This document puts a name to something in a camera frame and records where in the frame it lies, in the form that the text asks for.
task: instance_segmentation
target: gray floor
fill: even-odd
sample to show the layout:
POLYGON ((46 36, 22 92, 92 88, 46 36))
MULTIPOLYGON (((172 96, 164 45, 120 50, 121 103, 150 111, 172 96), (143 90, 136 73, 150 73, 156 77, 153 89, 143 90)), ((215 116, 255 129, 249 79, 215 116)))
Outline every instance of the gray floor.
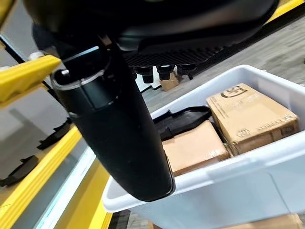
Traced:
MULTIPOLYGON (((206 70, 201 77, 194 77, 192 81, 184 80, 183 84, 168 92, 164 92, 161 89, 156 91, 148 90, 143 93, 143 97, 149 110, 151 112, 155 111, 224 71, 240 64, 266 69, 272 74, 295 83, 305 84, 304 35, 305 17, 206 70)), ((148 229, 148 221, 131 214, 127 228, 148 229)))

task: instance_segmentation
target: yellow rail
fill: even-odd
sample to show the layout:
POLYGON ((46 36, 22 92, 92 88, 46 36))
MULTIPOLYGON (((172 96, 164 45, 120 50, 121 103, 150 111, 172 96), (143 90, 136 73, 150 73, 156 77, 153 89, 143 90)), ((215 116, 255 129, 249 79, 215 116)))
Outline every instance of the yellow rail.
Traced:
POLYGON ((64 213, 56 229, 107 229, 112 213, 105 211, 102 193, 109 174, 95 159, 64 213))
POLYGON ((304 3, 304 0, 281 0, 280 5, 268 22, 282 16, 293 8, 304 3))

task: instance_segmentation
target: black plastic item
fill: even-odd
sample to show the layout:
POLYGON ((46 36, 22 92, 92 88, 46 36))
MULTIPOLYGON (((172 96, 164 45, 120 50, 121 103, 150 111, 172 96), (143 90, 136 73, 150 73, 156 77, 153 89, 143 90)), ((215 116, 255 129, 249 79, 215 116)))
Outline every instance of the black plastic item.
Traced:
POLYGON ((207 120, 212 115, 207 106, 185 108, 176 113, 171 111, 155 118, 153 122, 160 134, 161 140, 165 141, 174 136, 192 130, 207 120))
POLYGON ((12 171, 5 179, 0 179, 0 186, 10 186, 24 179, 37 165, 38 158, 30 156, 20 160, 22 164, 12 171))
POLYGON ((169 80, 175 65, 157 66, 160 80, 169 80))
POLYGON ((37 148, 43 150, 61 140, 61 138, 64 137, 65 134, 70 130, 71 124, 71 119, 67 118, 67 121, 64 122, 61 126, 54 128, 55 132, 53 134, 48 136, 46 139, 39 141, 40 145, 37 146, 37 148))
POLYGON ((95 75, 53 88, 82 136, 128 193, 154 201, 174 192, 162 142, 128 66, 113 54, 95 75))

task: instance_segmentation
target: plastic tote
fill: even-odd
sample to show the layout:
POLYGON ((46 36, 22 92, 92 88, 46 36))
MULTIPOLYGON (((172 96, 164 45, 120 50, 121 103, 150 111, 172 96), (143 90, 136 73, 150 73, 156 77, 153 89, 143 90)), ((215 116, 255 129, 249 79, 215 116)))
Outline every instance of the plastic tote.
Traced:
POLYGON ((129 209, 163 229, 215 229, 305 210, 305 88, 248 65, 232 68, 152 113, 206 105, 206 98, 245 83, 300 119, 302 132, 175 178, 176 191, 141 202, 111 177, 102 200, 109 212, 129 209))

